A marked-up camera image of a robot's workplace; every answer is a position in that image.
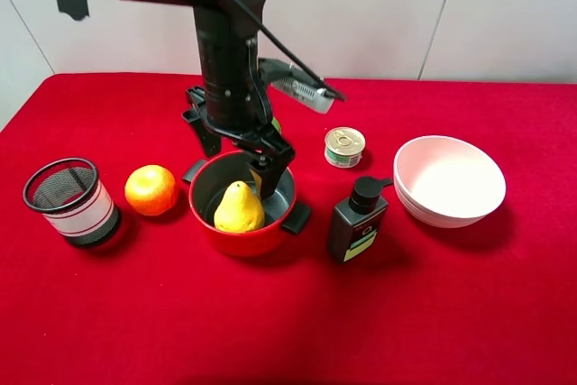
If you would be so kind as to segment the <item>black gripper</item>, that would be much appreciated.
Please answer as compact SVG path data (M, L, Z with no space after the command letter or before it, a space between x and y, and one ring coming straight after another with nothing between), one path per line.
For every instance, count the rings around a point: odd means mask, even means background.
M188 91L191 109L182 119L194 130L206 156L221 152L221 140L246 154L260 199L270 197L296 153L271 124L272 109L258 72L258 27L222 11L196 8L194 19L203 85Z

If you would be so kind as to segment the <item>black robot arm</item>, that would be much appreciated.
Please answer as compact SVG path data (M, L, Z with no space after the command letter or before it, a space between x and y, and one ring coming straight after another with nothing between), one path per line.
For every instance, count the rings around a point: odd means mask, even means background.
M267 85L259 71L258 37L266 0L129 0L192 8L204 85L188 91L188 112L204 152L214 156L226 138L250 156L260 197L272 195L295 157L272 125ZM75 21L87 0L57 0Z

